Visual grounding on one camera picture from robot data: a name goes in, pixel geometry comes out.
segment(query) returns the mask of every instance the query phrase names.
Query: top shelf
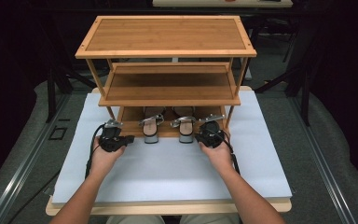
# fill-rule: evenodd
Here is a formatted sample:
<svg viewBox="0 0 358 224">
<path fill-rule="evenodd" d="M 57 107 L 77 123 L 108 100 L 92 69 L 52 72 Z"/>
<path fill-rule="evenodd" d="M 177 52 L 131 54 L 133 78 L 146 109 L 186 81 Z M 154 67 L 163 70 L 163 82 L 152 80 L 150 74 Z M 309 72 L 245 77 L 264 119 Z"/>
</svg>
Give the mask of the top shelf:
<svg viewBox="0 0 358 224">
<path fill-rule="evenodd" d="M 255 57 L 239 16 L 99 16 L 78 59 Z"/>
</svg>

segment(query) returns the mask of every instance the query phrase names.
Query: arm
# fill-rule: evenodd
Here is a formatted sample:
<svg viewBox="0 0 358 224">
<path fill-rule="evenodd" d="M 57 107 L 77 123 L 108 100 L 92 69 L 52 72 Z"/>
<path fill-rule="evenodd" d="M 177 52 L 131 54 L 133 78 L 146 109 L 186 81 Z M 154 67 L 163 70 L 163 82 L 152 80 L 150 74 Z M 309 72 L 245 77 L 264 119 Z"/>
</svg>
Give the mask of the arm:
<svg viewBox="0 0 358 224">
<path fill-rule="evenodd" d="M 229 148 L 224 142 L 216 148 L 199 144 L 225 182 L 243 223 L 284 223 L 275 208 L 235 171 Z"/>
<path fill-rule="evenodd" d="M 115 161 L 124 153 L 125 147 L 116 152 L 106 152 L 94 139 L 94 154 L 89 175 L 50 223 L 88 223 L 91 208 L 105 176 L 112 169 Z"/>
</svg>

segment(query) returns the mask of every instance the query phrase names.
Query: middle shelf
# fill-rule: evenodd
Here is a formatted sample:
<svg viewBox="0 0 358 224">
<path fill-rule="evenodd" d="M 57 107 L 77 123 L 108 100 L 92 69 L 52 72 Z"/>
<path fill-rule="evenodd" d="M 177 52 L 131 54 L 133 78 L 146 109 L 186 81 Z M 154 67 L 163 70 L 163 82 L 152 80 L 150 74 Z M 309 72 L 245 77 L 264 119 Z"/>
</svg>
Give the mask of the middle shelf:
<svg viewBox="0 0 358 224">
<path fill-rule="evenodd" d="M 240 105 L 229 63 L 112 63 L 99 106 Z"/>
</svg>

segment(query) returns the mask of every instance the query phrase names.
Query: small device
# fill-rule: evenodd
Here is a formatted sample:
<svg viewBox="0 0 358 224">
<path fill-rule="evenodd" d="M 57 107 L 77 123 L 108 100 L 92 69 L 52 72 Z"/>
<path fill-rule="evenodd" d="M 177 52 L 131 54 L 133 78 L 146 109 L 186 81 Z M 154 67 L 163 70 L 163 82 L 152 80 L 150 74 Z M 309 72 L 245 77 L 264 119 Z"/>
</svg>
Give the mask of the small device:
<svg viewBox="0 0 358 224">
<path fill-rule="evenodd" d="M 133 143 L 134 136 L 120 136 L 123 125 L 121 122 L 117 122 L 114 119 L 108 120 L 103 126 L 103 133 L 100 136 L 100 146 L 107 152 L 117 151 L 123 146 L 127 146 L 129 143 Z"/>
<path fill-rule="evenodd" d="M 93 143 L 94 143 L 95 136 L 97 135 L 97 132 L 100 131 L 100 129 L 103 129 L 103 132 L 100 136 L 98 143 L 100 147 L 107 152 L 115 152 L 119 150 L 121 147 L 127 146 L 127 144 L 129 143 L 133 143 L 133 140 L 135 138 L 134 135 L 120 136 L 121 126 L 123 126 L 123 123 L 118 122 L 114 119 L 110 119 L 105 124 L 102 124 L 97 128 L 91 140 L 89 160 L 87 161 L 87 165 L 86 165 L 85 177 L 87 177 L 90 173 L 92 155 L 94 154 L 94 150 L 95 150 Z"/>
<path fill-rule="evenodd" d="M 220 129 L 219 124 L 216 122 L 218 119 L 223 119 L 225 116 L 212 115 L 200 119 L 205 122 L 200 126 L 200 132 L 195 134 L 198 142 L 203 143 L 206 147 L 218 147 L 225 139 L 225 133 Z"/>
</svg>

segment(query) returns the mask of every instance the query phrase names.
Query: black cable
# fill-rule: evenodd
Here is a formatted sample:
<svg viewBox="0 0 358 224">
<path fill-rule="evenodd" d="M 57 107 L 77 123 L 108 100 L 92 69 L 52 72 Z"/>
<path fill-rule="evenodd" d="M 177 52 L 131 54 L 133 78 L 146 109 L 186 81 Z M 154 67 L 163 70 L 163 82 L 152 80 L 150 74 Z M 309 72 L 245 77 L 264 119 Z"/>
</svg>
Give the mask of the black cable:
<svg viewBox="0 0 358 224">
<path fill-rule="evenodd" d="M 43 190 L 46 188 L 46 186 L 60 173 L 61 169 L 57 171 L 57 173 L 48 180 L 48 182 L 43 185 L 42 188 L 40 188 L 36 194 L 34 194 L 34 196 L 32 196 L 20 209 L 19 211 L 16 212 L 16 214 L 14 214 L 14 216 L 10 219 L 10 221 L 8 222 L 8 224 L 12 223 L 14 221 L 14 219 L 19 215 L 19 213 L 22 212 L 22 210 Z"/>
<path fill-rule="evenodd" d="M 94 134 L 92 135 L 92 139 L 91 139 L 91 145 L 89 146 L 89 160 L 87 161 L 86 164 L 86 174 L 85 174 L 85 178 L 89 175 L 90 173 L 90 168 L 91 168 L 91 163 L 92 163 L 92 155 L 94 154 L 94 151 L 96 148 L 94 148 L 94 139 L 95 136 L 97 136 L 97 132 L 100 131 L 100 129 L 104 126 L 104 124 L 101 124 L 97 130 L 95 130 Z"/>
<path fill-rule="evenodd" d="M 229 143 L 229 136 L 227 133 L 223 132 L 225 134 L 225 136 L 227 137 L 228 139 L 228 142 L 226 142 L 226 139 L 224 140 L 225 143 L 228 145 L 230 151 L 231 151 L 231 159 L 232 161 L 234 162 L 234 167 L 235 167 L 235 170 L 237 171 L 237 173 L 240 175 L 241 172 L 240 172 L 240 167 L 238 166 L 238 162 L 237 162 L 237 157 L 235 156 L 234 154 L 234 150 L 232 148 L 232 145 Z"/>
</svg>

